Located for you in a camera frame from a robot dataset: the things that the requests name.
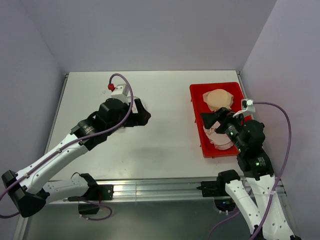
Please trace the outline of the pink bra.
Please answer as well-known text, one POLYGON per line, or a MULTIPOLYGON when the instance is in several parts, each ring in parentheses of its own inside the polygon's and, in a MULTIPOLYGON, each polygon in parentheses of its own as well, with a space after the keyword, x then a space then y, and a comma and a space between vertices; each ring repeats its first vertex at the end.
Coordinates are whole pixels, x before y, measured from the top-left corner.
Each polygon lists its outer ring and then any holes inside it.
POLYGON ((228 150, 231 147, 234 146, 232 141, 229 139, 229 137, 224 133, 216 133, 216 130, 220 126, 220 123, 217 121, 210 129, 206 129, 203 126, 203 131, 207 138, 209 139, 209 142, 214 145, 214 147, 217 150, 228 150))

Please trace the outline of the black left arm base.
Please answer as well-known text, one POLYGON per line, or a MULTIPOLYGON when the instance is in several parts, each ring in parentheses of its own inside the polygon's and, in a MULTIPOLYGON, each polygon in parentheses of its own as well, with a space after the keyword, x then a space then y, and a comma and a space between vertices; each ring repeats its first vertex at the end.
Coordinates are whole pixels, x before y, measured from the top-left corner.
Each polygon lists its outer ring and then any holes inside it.
POLYGON ((103 205, 103 201, 111 201, 114 194, 114 185, 98 184, 89 189, 83 196, 68 197, 68 202, 78 202, 78 213, 81 217, 93 219, 99 210, 106 209, 109 211, 107 218, 110 218, 113 210, 109 206, 103 205))

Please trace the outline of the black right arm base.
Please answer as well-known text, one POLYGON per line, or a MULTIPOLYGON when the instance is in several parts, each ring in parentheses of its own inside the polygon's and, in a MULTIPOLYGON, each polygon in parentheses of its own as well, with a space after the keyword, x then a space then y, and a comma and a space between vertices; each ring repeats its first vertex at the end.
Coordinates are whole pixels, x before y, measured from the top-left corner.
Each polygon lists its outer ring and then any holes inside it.
POLYGON ((196 189, 201 191, 203 198, 212 198, 214 200, 214 205, 218 212, 227 214, 236 209, 234 200, 225 190, 222 190, 217 181, 201 181, 200 186, 197 186, 196 189))

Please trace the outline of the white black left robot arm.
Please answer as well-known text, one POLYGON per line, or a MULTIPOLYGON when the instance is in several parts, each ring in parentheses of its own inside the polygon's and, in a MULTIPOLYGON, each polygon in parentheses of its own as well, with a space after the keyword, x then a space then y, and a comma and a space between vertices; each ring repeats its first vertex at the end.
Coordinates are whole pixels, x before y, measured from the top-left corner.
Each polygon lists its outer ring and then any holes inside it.
POLYGON ((38 213, 46 204, 65 198, 73 201, 95 198, 99 187, 88 173, 56 183, 49 180, 69 163, 105 142, 117 129, 145 126, 150 118, 151 114, 139 98, 129 103, 108 98, 36 162, 17 172, 6 171, 1 176, 5 193, 23 218, 38 213))

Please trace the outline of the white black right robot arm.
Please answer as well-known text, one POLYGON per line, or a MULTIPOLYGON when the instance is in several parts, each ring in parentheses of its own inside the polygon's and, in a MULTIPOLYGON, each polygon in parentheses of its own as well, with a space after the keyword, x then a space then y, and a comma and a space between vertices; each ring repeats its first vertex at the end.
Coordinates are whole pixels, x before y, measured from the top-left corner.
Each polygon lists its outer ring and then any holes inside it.
POLYGON ((269 156, 263 149, 265 141, 262 122, 254 119, 244 121, 242 114, 225 107, 215 112, 201 113, 205 129, 219 123, 215 130, 226 134, 238 150, 236 156, 246 182, 248 193, 235 170, 220 172, 216 189, 222 195, 229 195, 244 217, 252 240, 298 240, 285 217, 276 187, 275 176, 269 156))

